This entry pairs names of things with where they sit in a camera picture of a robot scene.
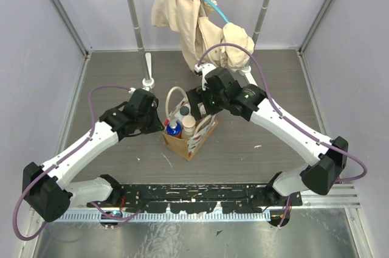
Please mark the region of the white square bottle black cap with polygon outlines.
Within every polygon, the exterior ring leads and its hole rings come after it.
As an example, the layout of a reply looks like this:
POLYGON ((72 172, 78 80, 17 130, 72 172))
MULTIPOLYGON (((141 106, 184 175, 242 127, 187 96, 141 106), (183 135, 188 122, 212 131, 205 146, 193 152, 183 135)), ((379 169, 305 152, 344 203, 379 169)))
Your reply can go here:
POLYGON ((176 118, 181 121, 185 116, 190 116, 191 115, 191 107, 188 103, 185 105, 181 106, 179 110, 176 113, 176 118))

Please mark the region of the orange bottle blue pump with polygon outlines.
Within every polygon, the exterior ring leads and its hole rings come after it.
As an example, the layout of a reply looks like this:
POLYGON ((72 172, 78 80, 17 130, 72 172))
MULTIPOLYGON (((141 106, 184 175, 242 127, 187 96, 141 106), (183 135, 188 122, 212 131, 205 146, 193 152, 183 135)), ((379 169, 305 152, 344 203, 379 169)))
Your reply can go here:
POLYGON ((167 123, 166 133, 169 136, 180 139, 182 133, 182 125, 179 123, 177 119, 170 120, 167 123))

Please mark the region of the beige bottle wide cap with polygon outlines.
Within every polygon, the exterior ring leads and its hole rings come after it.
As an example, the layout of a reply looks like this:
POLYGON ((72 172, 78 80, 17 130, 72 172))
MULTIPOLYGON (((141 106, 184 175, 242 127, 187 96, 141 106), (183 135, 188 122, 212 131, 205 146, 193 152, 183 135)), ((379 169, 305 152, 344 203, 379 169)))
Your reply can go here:
POLYGON ((193 116, 185 116, 182 120, 182 139, 190 139, 196 129, 196 119, 193 116))

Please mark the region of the watermelon print canvas bag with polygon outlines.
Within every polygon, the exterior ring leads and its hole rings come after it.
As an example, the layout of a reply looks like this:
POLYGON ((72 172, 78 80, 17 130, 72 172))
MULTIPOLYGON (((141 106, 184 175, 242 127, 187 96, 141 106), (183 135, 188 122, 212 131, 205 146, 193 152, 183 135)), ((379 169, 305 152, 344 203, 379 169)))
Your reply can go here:
POLYGON ((174 86, 169 90, 165 100, 165 130, 162 132, 164 144, 187 161, 193 159, 218 124, 215 116, 206 114, 203 104, 198 108, 200 119, 196 120, 184 89, 174 86), (182 94, 182 100, 170 109, 170 97, 175 91, 182 94))

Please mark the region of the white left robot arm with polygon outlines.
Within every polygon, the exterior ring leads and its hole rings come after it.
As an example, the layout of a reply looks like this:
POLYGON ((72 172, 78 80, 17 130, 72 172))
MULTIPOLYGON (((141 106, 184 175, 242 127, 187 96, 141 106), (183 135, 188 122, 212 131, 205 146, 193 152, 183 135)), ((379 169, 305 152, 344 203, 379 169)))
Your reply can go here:
POLYGON ((157 133, 164 129, 159 119, 157 97, 144 89, 130 89, 129 100, 105 111, 91 129, 56 157, 41 165, 31 162, 22 174, 23 199, 46 222, 60 218, 70 207, 103 202, 121 203, 121 184, 105 174, 75 183, 74 177, 105 150, 124 138, 157 133))

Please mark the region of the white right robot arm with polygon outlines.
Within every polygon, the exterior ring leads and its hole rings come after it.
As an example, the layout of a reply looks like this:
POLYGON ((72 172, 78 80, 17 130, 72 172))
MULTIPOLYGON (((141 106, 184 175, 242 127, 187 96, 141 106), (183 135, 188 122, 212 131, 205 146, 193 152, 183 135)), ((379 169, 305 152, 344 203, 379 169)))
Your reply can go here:
POLYGON ((271 101, 254 81, 240 86, 226 68, 202 64, 194 69, 201 85, 186 92, 195 119, 201 116, 200 106, 208 115, 222 110, 265 128, 297 152, 306 165, 277 173, 266 184, 262 199, 269 205, 284 204, 291 194, 310 190, 327 195, 346 166, 344 151, 348 142, 338 136, 331 139, 310 129, 271 101))

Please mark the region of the beige jacket on hanger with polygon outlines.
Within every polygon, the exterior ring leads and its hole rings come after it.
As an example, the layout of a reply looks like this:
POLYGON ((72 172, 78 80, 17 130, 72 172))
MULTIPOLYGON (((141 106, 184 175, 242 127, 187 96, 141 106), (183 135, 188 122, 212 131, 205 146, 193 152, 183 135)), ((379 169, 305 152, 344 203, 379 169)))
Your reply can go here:
POLYGON ((203 63, 238 71, 249 61, 245 52, 229 46, 208 50, 216 44, 232 43, 252 54, 253 39, 234 23, 219 27, 211 22, 209 16, 213 11, 214 8, 204 0, 154 0, 151 23, 154 27, 169 27, 179 34, 182 55, 191 71, 202 55, 205 55, 203 63))

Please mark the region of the teal clothes hanger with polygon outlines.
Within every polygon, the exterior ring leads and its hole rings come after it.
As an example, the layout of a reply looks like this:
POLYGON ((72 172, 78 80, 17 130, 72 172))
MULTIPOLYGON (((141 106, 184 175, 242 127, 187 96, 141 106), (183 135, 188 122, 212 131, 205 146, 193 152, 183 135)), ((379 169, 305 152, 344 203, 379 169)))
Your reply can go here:
POLYGON ((218 13, 226 24, 230 22, 228 17, 226 17, 223 11, 214 2, 212 2, 212 0, 203 0, 203 1, 205 1, 214 11, 218 13))

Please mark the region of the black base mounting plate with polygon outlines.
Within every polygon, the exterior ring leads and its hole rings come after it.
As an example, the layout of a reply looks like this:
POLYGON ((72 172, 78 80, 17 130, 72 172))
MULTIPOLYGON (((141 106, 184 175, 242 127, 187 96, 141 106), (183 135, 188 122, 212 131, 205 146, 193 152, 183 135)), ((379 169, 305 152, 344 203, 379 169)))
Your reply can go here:
POLYGON ((271 200, 266 186, 255 183, 235 184, 123 184, 116 203, 98 201, 100 207, 119 207, 127 212, 139 209, 147 213, 211 213, 221 206, 223 214, 262 213, 269 207, 283 207, 286 197, 271 200))

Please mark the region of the left aluminium frame post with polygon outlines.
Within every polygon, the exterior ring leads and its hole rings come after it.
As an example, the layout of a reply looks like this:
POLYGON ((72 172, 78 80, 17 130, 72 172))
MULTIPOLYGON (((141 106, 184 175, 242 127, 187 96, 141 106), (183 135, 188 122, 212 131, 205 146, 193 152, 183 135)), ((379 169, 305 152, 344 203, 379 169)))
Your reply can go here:
POLYGON ((59 15, 60 19, 64 23, 67 31, 70 33, 72 39, 75 41, 75 44, 77 45, 78 49, 85 57, 87 57, 90 54, 90 52, 82 42, 81 37, 78 34, 78 31, 76 30, 76 27, 74 26, 73 22, 71 21, 71 18, 67 14, 67 11, 64 8, 62 2, 60 0, 50 0, 50 1, 55 11, 59 15))

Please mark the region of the aluminium frame post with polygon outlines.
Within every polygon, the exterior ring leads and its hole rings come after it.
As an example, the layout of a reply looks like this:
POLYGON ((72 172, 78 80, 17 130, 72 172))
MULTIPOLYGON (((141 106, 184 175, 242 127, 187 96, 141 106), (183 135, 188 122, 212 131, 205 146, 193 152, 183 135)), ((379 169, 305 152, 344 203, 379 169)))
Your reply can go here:
POLYGON ((85 57, 87 57, 90 54, 90 52, 82 42, 81 37, 78 34, 78 31, 76 30, 76 27, 74 26, 73 22, 71 21, 71 18, 67 14, 67 11, 64 8, 62 2, 60 0, 50 0, 50 1, 55 11, 59 15, 60 19, 64 23, 67 31, 70 33, 72 39, 75 41, 75 44, 77 45, 78 49, 85 57))
POLYGON ((329 12, 331 6, 333 5, 335 0, 324 0, 321 7, 320 7, 320 10, 318 11, 317 15, 315 16, 300 48, 298 49, 298 53, 300 55, 304 54, 304 52, 306 51, 306 49, 308 48, 311 40, 312 40, 312 37, 314 36, 314 34, 316 33, 317 29, 319 28, 320 24, 322 23, 322 21, 324 20, 326 14, 329 12))

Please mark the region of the right aluminium frame post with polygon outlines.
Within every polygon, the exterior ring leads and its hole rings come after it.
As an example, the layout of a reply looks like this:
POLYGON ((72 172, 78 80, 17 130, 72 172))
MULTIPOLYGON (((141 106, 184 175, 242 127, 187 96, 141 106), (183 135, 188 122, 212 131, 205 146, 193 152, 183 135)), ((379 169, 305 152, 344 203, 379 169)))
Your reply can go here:
POLYGON ((300 55, 304 54, 304 52, 306 51, 306 49, 308 48, 311 40, 312 40, 312 37, 314 36, 314 34, 316 33, 317 29, 319 28, 320 24, 322 23, 322 21, 324 20, 326 14, 329 12, 331 6, 333 5, 335 0, 324 0, 321 7, 320 7, 320 10, 318 11, 317 15, 315 16, 300 48, 298 49, 298 53, 300 55))

